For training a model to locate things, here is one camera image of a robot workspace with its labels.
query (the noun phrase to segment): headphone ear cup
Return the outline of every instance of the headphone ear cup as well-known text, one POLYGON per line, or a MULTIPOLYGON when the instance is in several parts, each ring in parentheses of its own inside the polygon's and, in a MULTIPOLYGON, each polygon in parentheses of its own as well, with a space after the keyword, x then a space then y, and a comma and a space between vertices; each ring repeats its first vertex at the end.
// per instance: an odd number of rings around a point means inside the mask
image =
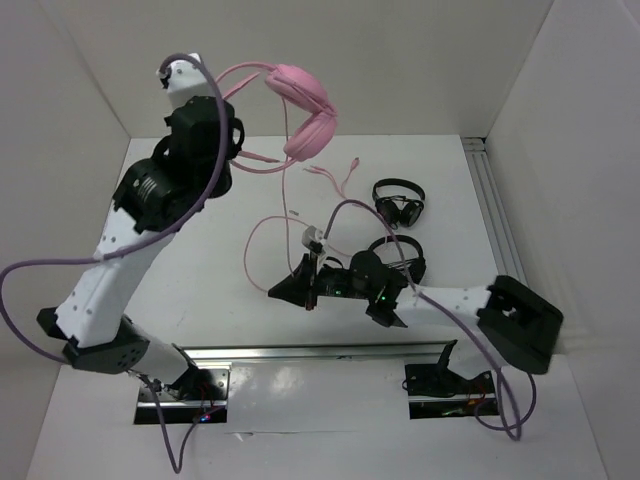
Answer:
POLYGON ((402 209, 402 212, 400 212, 400 225, 403 227, 412 227, 418 218, 420 218, 422 210, 424 210, 424 203, 422 203, 422 201, 412 200, 408 202, 402 209))
POLYGON ((409 274, 414 283, 420 283, 425 273, 427 273, 427 262, 423 257, 411 260, 409 274))
POLYGON ((380 199, 376 202, 376 210, 380 216, 394 230, 398 228, 398 218, 400 217, 400 209, 393 200, 380 199))
POLYGON ((284 153, 303 162, 318 155, 331 141, 338 122, 326 113, 316 113, 298 127, 284 146, 284 153))
POLYGON ((305 112, 318 113, 331 105, 322 84, 309 72, 294 65, 276 65, 265 78, 267 86, 305 112))

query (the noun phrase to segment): white wall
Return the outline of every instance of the white wall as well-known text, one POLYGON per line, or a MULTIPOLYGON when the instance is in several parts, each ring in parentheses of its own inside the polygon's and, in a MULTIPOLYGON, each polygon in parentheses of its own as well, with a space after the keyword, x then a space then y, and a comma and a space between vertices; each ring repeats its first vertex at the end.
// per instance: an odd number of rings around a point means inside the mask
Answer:
POLYGON ((527 277, 568 315, 612 480, 640 466, 640 2, 629 9, 556 0, 488 139, 527 277))
MULTIPOLYGON (((129 138, 36 2, 0 4, 0 45, 0 266, 89 254, 129 138)), ((47 268, 9 278, 9 310, 39 345, 60 348, 35 315, 60 302, 77 274, 47 268)), ((3 479, 26 477, 57 373, 0 322, 3 479)))
MULTIPOLYGON (((341 134, 486 136, 552 0, 42 1, 131 136, 159 137, 166 100, 152 73, 194 50, 218 73, 249 60, 304 66, 330 92, 341 134)), ((249 134, 283 134, 264 85, 234 104, 249 134)))

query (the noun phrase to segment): black headphones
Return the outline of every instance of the black headphones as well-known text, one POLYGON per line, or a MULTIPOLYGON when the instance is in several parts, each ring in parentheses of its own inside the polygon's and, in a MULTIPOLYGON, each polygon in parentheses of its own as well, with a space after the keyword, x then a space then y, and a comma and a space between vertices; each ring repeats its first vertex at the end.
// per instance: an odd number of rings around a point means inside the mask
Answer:
MULTIPOLYGON (((422 251, 422 245, 420 245, 415 238, 409 237, 407 235, 396 235, 396 238, 398 239, 398 242, 409 244, 416 250, 416 252, 418 252, 418 258, 407 259, 406 264, 407 264, 407 268, 409 269, 409 274, 411 275, 411 279, 413 280, 413 283, 420 283, 420 281, 422 280, 422 277, 424 277, 424 274, 427 271, 427 262, 424 259, 424 252, 422 251)), ((373 252, 376 248, 378 248, 379 246, 385 243, 393 243, 393 238, 391 237, 379 238, 378 240, 373 242, 371 245, 369 245, 368 250, 373 252)), ((387 267, 395 268, 396 270, 399 270, 402 274, 404 274, 404 264, 402 263, 401 260, 397 262, 387 263, 385 265, 387 267)))
POLYGON ((424 190, 419 185, 400 178, 385 178, 376 182, 373 186, 372 196, 376 210, 394 230, 398 228, 398 225, 411 227, 416 223, 422 210, 424 210, 424 201, 426 199, 424 190), (420 200, 411 200, 404 195, 394 195, 392 197, 380 197, 378 195, 378 188, 392 185, 414 191, 418 194, 420 200), (406 205, 400 210, 395 202, 403 202, 406 205))

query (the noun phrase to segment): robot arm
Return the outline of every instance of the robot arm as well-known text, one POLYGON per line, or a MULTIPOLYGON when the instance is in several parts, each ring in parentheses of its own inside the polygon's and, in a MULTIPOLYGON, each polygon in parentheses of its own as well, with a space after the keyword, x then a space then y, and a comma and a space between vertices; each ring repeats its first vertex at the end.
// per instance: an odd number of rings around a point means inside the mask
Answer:
MULTIPOLYGON (((417 301, 406 277, 387 267, 371 250, 356 253, 349 268, 328 264, 322 235, 309 227, 302 243, 309 249, 294 274, 269 290, 269 296, 312 310, 319 296, 368 301, 366 314, 384 327, 451 326, 433 305, 417 301)), ((562 313, 514 278, 498 276, 489 286, 473 288, 417 287, 468 327, 498 365, 543 374, 549 369, 560 333, 562 313)), ((468 338, 447 355, 449 369, 466 378, 490 370, 468 338)))
MULTIPOLYGON (((198 55, 192 55, 200 61, 198 55)), ((173 113, 165 119, 171 134, 151 156, 133 164, 118 185, 94 257, 157 236, 195 204, 211 178, 219 142, 219 118, 209 86, 189 62, 175 61, 162 79, 173 113)), ((229 123, 225 165, 210 198, 232 185, 229 160, 242 148, 244 129, 225 102, 229 123), (233 140, 234 130, 239 139, 233 140)), ((66 340, 63 354, 73 368, 100 373, 133 372, 168 386, 183 398, 207 383, 182 350, 144 332, 124 310, 147 270, 174 238, 84 272, 58 307, 40 311, 45 332, 66 340)))

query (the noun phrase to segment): pink headphones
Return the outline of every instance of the pink headphones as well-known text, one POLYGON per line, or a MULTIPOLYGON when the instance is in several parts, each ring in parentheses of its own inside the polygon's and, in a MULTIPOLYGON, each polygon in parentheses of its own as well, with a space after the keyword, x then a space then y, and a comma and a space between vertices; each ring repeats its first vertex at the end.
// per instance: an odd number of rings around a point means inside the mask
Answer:
MULTIPOLYGON (((232 162, 233 165, 252 173, 273 173, 284 170, 295 162, 303 162, 318 155, 333 138, 338 124, 336 120, 337 111, 329 101, 327 91, 320 82, 310 73, 293 65, 246 62, 234 65, 222 72, 216 78, 216 83, 219 83, 231 72, 246 67, 259 68, 269 72, 267 78, 265 78, 267 86, 277 93, 283 101, 293 103, 298 108, 309 112, 311 116, 298 127, 285 144, 283 150, 288 159, 284 164, 268 170, 245 167, 237 162, 232 162)), ((253 73, 238 82, 224 94, 225 100, 235 95, 259 75, 260 72, 253 73)), ((269 163, 279 162, 273 158, 246 151, 241 151, 238 155, 269 163)))

